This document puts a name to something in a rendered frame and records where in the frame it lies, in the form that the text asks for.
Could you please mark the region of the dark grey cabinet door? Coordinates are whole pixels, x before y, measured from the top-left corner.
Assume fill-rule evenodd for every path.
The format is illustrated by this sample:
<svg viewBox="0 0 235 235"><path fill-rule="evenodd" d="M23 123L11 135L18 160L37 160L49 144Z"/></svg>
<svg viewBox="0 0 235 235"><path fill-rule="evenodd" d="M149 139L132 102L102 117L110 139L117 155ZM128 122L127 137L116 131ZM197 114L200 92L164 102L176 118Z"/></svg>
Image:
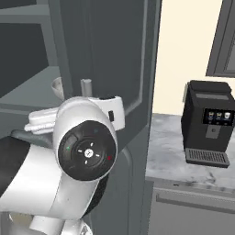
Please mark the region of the dark grey cabinet door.
<svg viewBox="0 0 235 235"><path fill-rule="evenodd" d="M119 95L126 127L118 147L147 146L162 0L49 0L64 96Z"/></svg>

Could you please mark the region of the grey beige cup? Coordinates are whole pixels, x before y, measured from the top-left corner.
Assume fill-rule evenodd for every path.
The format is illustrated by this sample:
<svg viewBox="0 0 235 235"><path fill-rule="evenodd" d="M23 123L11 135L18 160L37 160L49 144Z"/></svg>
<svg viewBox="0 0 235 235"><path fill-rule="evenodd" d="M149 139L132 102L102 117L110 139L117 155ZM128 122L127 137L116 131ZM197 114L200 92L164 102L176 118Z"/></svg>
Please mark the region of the grey beige cup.
<svg viewBox="0 0 235 235"><path fill-rule="evenodd" d="M53 93L61 100L64 100L64 93L62 87L62 79L61 77L55 78L51 83L51 89Z"/></svg>

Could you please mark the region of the dark grey lower cabinet panel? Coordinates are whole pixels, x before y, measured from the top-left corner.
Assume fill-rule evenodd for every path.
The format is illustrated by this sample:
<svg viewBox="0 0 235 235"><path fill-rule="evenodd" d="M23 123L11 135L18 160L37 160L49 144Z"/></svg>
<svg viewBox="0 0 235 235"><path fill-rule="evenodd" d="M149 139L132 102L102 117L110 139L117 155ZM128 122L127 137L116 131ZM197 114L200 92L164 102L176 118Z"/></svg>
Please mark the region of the dark grey lower cabinet panel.
<svg viewBox="0 0 235 235"><path fill-rule="evenodd" d="M150 129L119 153L98 206L84 218L94 235L148 235L152 183L145 181Z"/></svg>

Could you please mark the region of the open dark grey wall cabinet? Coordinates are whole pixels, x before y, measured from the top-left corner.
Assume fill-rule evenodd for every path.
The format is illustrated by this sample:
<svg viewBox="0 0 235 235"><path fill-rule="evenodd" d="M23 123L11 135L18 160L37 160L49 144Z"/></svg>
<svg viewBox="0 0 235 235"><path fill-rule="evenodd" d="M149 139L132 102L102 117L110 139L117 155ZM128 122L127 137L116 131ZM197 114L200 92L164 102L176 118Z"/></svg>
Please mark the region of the open dark grey wall cabinet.
<svg viewBox="0 0 235 235"><path fill-rule="evenodd" d="M49 0L0 0L0 111L57 106L59 76Z"/></svg>

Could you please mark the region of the closed grey wall cabinet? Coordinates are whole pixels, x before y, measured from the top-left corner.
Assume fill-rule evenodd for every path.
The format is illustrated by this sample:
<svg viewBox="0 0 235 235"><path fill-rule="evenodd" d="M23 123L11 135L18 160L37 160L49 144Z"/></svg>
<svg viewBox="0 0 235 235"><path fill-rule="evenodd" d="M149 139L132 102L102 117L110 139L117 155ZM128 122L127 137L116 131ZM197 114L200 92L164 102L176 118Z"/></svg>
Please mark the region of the closed grey wall cabinet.
<svg viewBox="0 0 235 235"><path fill-rule="evenodd" d="M235 0L222 0L206 76L235 78Z"/></svg>

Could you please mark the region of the grey drawer front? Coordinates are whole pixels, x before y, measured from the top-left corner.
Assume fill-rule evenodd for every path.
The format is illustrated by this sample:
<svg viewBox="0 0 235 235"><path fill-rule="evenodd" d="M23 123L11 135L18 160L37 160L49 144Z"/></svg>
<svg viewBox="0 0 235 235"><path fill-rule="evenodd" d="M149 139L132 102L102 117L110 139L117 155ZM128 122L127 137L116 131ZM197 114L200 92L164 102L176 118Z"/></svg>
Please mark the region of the grey drawer front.
<svg viewBox="0 0 235 235"><path fill-rule="evenodd" d="M235 235L235 215L156 202L156 196L235 210L235 199L153 188L149 235Z"/></svg>

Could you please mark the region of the black coffee machine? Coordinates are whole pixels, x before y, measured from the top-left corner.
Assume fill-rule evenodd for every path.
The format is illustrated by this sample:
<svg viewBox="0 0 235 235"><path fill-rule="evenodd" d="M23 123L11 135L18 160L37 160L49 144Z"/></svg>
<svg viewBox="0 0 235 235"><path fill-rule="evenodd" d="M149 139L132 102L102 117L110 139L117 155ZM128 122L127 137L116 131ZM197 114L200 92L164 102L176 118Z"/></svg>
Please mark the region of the black coffee machine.
<svg viewBox="0 0 235 235"><path fill-rule="evenodd" d="M187 84L181 130L185 161L228 168L226 149L235 128L235 99L225 82Z"/></svg>

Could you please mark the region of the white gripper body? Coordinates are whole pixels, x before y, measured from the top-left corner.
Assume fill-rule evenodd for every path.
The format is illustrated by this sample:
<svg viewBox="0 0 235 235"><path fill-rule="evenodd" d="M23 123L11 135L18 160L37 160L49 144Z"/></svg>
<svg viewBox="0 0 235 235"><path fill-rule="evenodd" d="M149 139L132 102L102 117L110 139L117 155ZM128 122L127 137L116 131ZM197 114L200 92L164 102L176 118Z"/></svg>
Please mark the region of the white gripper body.
<svg viewBox="0 0 235 235"><path fill-rule="evenodd" d="M28 124L24 127L27 132L32 132L35 135L52 133L56 135L57 113L59 108L47 108L39 111L31 112L28 115Z"/></svg>

